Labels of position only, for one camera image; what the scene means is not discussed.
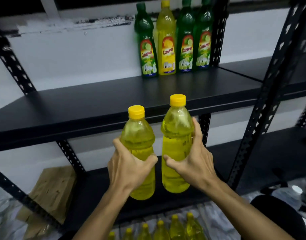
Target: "black pants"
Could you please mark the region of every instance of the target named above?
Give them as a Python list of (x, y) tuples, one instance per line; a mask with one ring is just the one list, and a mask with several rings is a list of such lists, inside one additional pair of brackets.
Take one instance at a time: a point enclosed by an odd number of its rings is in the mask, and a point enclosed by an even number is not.
[(284, 201), (270, 195), (260, 195), (251, 201), (251, 205), (295, 240), (306, 240), (306, 227), (302, 216)]

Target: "person's left hand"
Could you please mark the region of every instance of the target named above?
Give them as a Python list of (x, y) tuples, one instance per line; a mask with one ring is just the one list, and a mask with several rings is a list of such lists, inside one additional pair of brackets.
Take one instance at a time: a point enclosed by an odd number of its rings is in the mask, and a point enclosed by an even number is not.
[(126, 149), (119, 138), (113, 140), (115, 152), (107, 164), (110, 187), (130, 194), (138, 188), (157, 163), (157, 156), (150, 155), (146, 161), (139, 160)]

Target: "brand logo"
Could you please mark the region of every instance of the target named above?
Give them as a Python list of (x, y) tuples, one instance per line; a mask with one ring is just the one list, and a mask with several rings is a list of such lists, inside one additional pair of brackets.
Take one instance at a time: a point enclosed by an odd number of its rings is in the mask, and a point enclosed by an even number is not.
[(146, 56), (149, 56), (149, 55), (151, 55), (152, 54), (152, 50), (150, 50), (150, 51), (148, 51), (148, 52), (146, 52), (146, 53), (143, 53), (142, 54), (142, 57), (144, 58), (144, 57), (146, 57)]
[(206, 43), (206, 44), (200, 44), (200, 49), (203, 49), (205, 47), (210, 46), (210, 42)]
[(166, 55), (166, 54), (168, 54), (168, 53), (171, 53), (172, 51), (173, 51), (173, 47), (172, 48), (170, 48), (170, 49), (167, 49), (167, 50), (165, 50), (165, 51), (163, 51), (163, 55)]
[(188, 47), (188, 48), (183, 48), (182, 52), (184, 53), (184, 52), (190, 51), (190, 50), (192, 50), (192, 48), (193, 48), (192, 46)]

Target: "white wall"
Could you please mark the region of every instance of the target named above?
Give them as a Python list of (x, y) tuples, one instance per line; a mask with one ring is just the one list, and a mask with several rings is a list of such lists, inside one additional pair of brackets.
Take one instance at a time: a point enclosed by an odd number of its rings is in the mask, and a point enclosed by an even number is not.
[[(123, 8), (118, 5), (116, 9), (116, 12), (122, 12)], [(287, 11), (280, 9), (230, 15), (221, 62), (272, 55)], [(66, 12), (65, 15), (66, 18), (71, 15), (76, 20), (76, 13)], [(63, 16), (64, 13), (61, 13), (62, 20), (55, 21), (21, 21), (18, 27), (21, 36), (9, 38), (15, 54), (38, 90), (140, 75), (133, 23), (103, 28), (102, 23), (75, 25)], [(0, 28), (11, 26), (14, 22), (0, 19)], [(117, 65), (116, 57), (123, 62)], [(0, 108), (21, 95), (0, 61)], [(282, 102), (269, 131), (295, 125), (305, 104), (306, 97)], [(208, 146), (241, 139), (251, 111), (252, 107), (247, 107), (212, 114)], [(156, 136), (154, 151), (160, 155), (160, 123), (152, 127)], [(92, 170), (107, 165), (114, 151), (111, 141), (119, 134), (120, 131), (113, 131), (73, 138), (69, 142), (85, 169)], [(62, 165), (69, 165), (69, 162), (55, 142), (0, 152), (0, 171), (25, 192), (33, 188), (43, 168)]]

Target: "bottle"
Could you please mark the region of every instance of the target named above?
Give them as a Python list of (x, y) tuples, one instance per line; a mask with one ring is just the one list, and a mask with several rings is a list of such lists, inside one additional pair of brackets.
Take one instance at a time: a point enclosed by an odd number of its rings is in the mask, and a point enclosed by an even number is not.
[(302, 206), (302, 200), (301, 200), (301, 194), (303, 193), (303, 190), (293, 185), (292, 188), (278, 188), (274, 190), (271, 195), (275, 198), (278, 198), (285, 203), (287, 203), (289, 206), (293, 207), (296, 211), (299, 210)]
[(202, 0), (193, 30), (193, 69), (205, 69), (210, 64), (213, 13), (211, 0)]
[(191, 212), (186, 214), (186, 236), (187, 240), (206, 240), (201, 225), (198, 223)]
[(176, 21), (176, 70), (189, 72), (193, 68), (194, 14), (191, 0), (182, 0), (183, 8)]
[(115, 232), (110, 232), (108, 235), (108, 240), (115, 240)]
[(154, 240), (171, 240), (167, 229), (164, 226), (164, 222), (159, 220), (157, 222), (157, 228), (154, 232)]
[[(173, 94), (170, 97), (171, 108), (167, 111), (161, 131), (163, 136), (162, 155), (168, 155), (175, 161), (182, 161), (190, 153), (192, 132), (194, 130), (192, 118), (185, 108), (186, 96)], [(162, 183), (171, 193), (181, 193), (190, 186), (175, 170), (169, 168), (162, 159)]]
[(134, 29), (139, 45), (142, 77), (153, 77), (157, 75), (158, 71), (156, 49), (153, 39), (154, 25), (145, 11), (145, 3), (137, 3), (136, 8), (138, 13), (135, 18)]
[(172, 240), (185, 240), (185, 230), (177, 215), (172, 215), (170, 237)]
[(158, 32), (158, 73), (159, 75), (174, 74), (175, 68), (175, 18), (170, 10), (170, 1), (161, 1), (161, 12), (156, 21)]
[[(145, 120), (144, 107), (129, 107), (129, 120), (121, 134), (122, 144), (138, 159), (145, 161), (153, 153), (154, 132)], [(143, 184), (133, 190), (130, 196), (136, 200), (146, 200), (155, 191), (155, 168), (153, 167)]]
[(148, 224), (144, 223), (142, 225), (142, 229), (139, 233), (139, 236), (137, 237), (137, 240), (152, 240), (151, 234), (148, 231)]
[(122, 240), (134, 240), (132, 228), (127, 228)]

